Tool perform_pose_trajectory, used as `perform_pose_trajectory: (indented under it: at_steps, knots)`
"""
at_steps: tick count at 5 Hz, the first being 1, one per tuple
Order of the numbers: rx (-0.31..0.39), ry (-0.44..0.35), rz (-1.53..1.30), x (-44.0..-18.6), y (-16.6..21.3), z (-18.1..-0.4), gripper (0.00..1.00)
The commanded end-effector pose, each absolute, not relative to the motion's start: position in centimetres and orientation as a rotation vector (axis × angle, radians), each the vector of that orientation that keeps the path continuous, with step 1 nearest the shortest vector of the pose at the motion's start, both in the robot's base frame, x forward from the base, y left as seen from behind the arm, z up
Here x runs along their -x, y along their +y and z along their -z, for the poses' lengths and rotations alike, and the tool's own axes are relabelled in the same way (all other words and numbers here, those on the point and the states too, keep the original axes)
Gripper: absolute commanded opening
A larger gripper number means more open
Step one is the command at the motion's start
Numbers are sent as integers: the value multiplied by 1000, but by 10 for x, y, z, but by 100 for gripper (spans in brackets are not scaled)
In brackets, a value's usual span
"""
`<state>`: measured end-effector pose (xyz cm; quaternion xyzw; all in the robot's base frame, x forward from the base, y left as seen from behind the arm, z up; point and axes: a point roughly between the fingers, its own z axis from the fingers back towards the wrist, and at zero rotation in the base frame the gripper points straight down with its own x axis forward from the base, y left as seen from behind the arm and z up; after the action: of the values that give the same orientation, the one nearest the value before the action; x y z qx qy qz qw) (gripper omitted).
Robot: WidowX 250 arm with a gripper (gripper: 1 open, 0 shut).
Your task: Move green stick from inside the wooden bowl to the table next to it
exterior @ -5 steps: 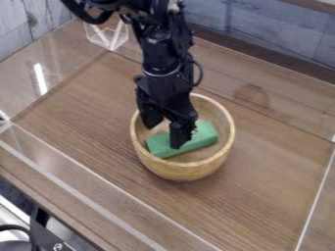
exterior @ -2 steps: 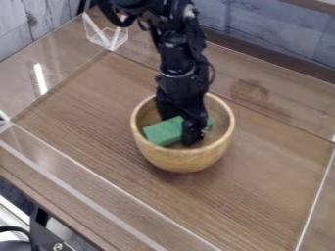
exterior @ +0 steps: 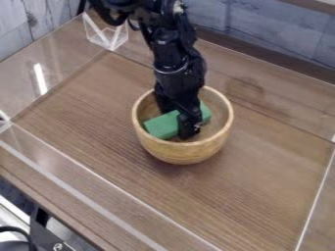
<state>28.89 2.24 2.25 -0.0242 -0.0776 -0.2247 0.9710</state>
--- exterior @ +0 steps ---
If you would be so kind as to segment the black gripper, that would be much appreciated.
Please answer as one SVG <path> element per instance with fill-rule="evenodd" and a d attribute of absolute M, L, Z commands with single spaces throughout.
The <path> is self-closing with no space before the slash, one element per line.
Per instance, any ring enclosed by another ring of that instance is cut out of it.
<path fill-rule="evenodd" d="M 202 117 L 200 112 L 198 90 L 204 85 L 206 64 L 190 60 L 180 67 L 156 62 L 154 96 L 162 114 L 177 110 L 177 136 L 181 140 L 200 132 Z"/>

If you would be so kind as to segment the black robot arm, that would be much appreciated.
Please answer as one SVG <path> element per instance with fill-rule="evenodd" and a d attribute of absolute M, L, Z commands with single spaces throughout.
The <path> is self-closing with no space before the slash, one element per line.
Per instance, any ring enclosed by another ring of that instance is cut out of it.
<path fill-rule="evenodd" d="M 154 97 L 162 113 L 178 112 L 177 134 L 200 132 L 198 91 L 205 83 L 205 60 L 194 48 L 196 31 L 182 0 L 89 0 L 107 25 L 128 23 L 140 31 L 153 53 Z"/>

